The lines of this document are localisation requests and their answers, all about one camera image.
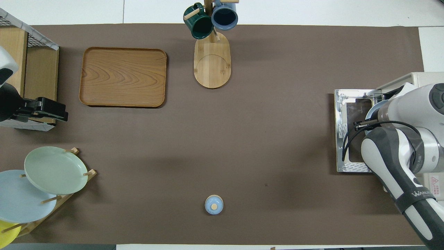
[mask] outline wooden peg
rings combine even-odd
[[[25,225],[25,224],[16,224],[16,225],[13,225],[13,226],[8,227],[8,228],[6,228],[6,229],[3,229],[1,232],[2,232],[2,233],[6,233],[6,232],[8,232],[9,230],[12,230],[12,229],[14,229],[14,228],[17,228],[17,227],[19,227],[19,226],[23,226],[23,225]]]
[[[58,200],[58,199],[61,199],[61,198],[62,197],[60,195],[57,195],[56,197],[52,197],[52,198],[50,198],[48,200],[44,200],[44,201],[40,202],[40,204],[45,204],[47,202],[51,202],[51,201]]]
[[[79,149],[74,147],[72,149],[65,149],[65,152],[70,152],[70,153],[73,153],[73,154],[78,154],[79,153]]]
[[[200,12],[200,9],[195,9],[192,12],[186,14],[185,16],[183,16],[184,20],[188,20],[190,19],[192,16],[197,15]]]
[[[214,28],[213,29],[213,33],[214,33],[214,37],[216,38],[216,40],[218,41],[218,42],[220,42],[220,38],[219,38],[219,35],[218,35],[218,33],[216,32],[216,29]]]
[[[221,0],[221,3],[227,3],[227,4],[238,4],[239,0]]]

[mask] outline label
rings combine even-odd
[[[437,176],[437,175],[430,176],[430,186],[432,188],[431,192],[435,197],[441,196],[439,176]]]

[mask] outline wooden shelf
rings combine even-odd
[[[57,100],[57,77],[59,51],[49,47],[28,48],[24,97],[36,99],[46,97]],[[32,118],[31,120],[55,123],[51,118]]]

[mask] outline table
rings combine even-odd
[[[0,170],[34,148],[76,146],[93,181],[20,242],[421,244],[371,174],[336,173],[334,89],[376,88],[423,71],[417,28],[239,25],[231,79],[193,75],[183,24],[35,26],[60,47],[58,101],[69,121],[49,132],[0,127]],[[78,98],[93,46],[168,55],[158,109],[88,107]],[[207,215],[211,194],[224,211]]]

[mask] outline plate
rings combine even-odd
[[[0,249],[9,245],[15,238],[17,238],[17,235],[19,235],[22,228],[21,226],[11,229],[8,232],[1,233],[3,229],[10,228],[15,224],[16,223],[0,221]]]
[[[85,164],[73,153],[57,147],[41,147],[25,158],[28,180],[38,189],[50,194],[73,194],[88,181]]]
[[[23,170],[0,173],[0,220],[11,223],[28,223],[47,216],[56,201],[41,204],[54,197],[34,187],[27,178],[20,178]]]

